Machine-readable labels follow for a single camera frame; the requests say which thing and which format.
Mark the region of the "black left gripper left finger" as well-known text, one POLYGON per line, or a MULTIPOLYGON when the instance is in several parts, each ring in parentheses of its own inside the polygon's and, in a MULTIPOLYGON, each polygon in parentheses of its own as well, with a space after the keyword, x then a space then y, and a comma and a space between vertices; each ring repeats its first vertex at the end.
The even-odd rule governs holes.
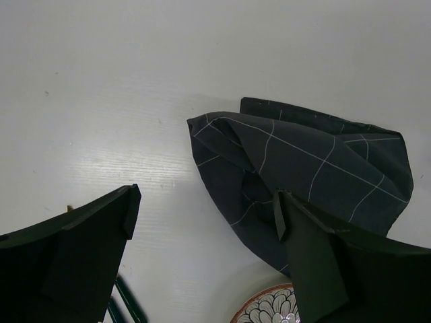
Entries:
POLYGON ((141 193, 136 184, 1 236, 2 322, 101 322, 141 193))

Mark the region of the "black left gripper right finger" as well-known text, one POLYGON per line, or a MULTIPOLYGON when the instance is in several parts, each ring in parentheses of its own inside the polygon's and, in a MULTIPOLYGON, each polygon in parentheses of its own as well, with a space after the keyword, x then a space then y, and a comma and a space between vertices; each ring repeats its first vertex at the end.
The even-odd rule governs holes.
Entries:
POLYGON ((429 322, 430 250, 277 191, 275 224, 302 322, 429 322))

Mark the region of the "dark grey checked cloth napkin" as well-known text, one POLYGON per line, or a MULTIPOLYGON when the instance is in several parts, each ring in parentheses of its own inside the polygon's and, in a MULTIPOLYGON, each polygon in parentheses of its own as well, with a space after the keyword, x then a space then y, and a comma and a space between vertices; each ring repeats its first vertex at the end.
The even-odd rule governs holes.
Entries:
POLYGON ((396 131, 256 98, 187 125, 216 207, 240 241, 283 275, 290 268, 273 214, 278 190, 380 236, 412 196, 407 148, 396 131))

